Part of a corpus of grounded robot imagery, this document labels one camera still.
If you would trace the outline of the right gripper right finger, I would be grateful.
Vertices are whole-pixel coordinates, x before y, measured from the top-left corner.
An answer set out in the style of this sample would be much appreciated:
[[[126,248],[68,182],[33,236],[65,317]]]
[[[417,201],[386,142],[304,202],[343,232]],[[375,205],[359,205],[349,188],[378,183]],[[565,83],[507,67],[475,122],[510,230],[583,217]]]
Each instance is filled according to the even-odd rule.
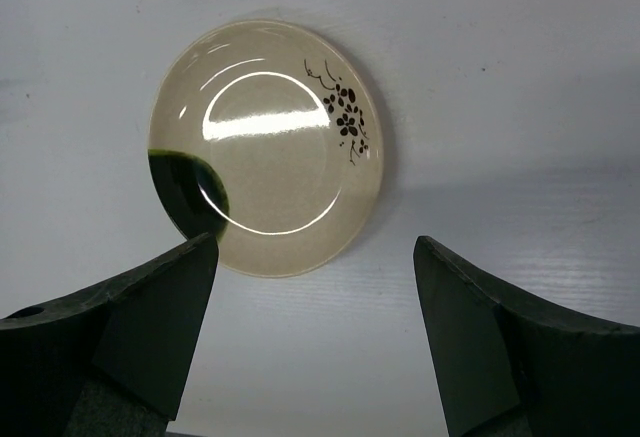
[[[422,236],[414,272],[452,436],[635,436],[639,330],[560,306]]]

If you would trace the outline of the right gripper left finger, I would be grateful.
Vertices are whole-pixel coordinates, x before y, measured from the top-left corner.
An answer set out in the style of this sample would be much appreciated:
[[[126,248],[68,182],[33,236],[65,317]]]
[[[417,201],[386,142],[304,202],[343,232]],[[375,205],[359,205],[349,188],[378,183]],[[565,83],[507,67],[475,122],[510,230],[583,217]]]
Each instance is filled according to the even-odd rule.
[[[1,321],[5,436],[162,436],[175,420],[212,291],[202,234]]]

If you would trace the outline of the pink floral plate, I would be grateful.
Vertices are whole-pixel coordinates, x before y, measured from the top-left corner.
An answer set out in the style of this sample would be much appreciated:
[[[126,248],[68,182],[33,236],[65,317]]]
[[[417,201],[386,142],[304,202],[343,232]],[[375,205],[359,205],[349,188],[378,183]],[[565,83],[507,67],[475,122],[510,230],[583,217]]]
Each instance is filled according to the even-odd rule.
[[[344,251],[384,173],[375,101],[352,60],[276,20],[218,27],[173,62],[150,113],[148,162],[179,232],[213,234],[222,266],[284,278]]]

